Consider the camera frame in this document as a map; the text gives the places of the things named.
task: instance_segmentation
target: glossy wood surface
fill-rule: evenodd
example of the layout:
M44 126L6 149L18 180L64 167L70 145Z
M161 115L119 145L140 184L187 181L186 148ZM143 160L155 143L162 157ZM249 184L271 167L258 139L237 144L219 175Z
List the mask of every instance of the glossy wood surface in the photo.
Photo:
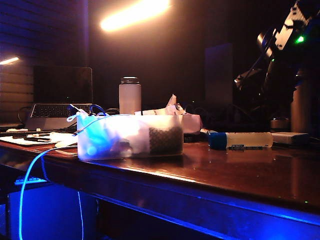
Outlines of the glossy wood surface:
M0 143L0 164L25 171L32 158L53 146L20 147ZM76 152L76 149L65 150ZM185 143L182 156L106 159L90 162L58 152L45 157L69 170L119 169L185 183L193 188L223 190L280 204L294 204L320 211L320 151L288 147L262 150L213 150L206 142Z

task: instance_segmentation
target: green led light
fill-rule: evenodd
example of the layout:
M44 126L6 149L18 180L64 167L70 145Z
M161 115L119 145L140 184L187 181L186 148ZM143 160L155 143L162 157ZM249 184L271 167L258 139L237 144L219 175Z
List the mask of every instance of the green led light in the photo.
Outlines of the green led light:
M295 43L296 43L296 44L300 44L300 43L302 43L304 40L305 40L305 38L304 38L303 36L300 36L300 37L297 38L297 40L295 40Z

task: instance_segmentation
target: laptop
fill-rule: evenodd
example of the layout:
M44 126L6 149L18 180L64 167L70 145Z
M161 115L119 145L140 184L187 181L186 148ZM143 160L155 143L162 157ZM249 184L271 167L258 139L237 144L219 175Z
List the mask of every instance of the laptop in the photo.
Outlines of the laptop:
M74 126L68 122L70 104L89 113L93 102L92 69L70 66L33 68L34 104L25 122L33 131L60 130Z

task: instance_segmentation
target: plastic bin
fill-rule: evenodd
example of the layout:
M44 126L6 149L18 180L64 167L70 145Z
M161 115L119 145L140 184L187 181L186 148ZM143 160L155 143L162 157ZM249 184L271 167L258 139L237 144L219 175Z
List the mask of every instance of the plastic bin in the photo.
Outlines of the plastic bin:
M183 152L176 115L77 116L78 157L83 161L173 156Z

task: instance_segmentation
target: wooden desk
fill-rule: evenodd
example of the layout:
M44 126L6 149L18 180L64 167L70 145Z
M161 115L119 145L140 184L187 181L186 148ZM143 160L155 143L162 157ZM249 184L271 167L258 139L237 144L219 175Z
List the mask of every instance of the wooden desk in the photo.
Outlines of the wooden desk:
M25 171L45 149L1 142L0 164ZM52 152L32 174L222 239L311 240L320 239L319 153L206 142L185 143L181 157L83 162Z

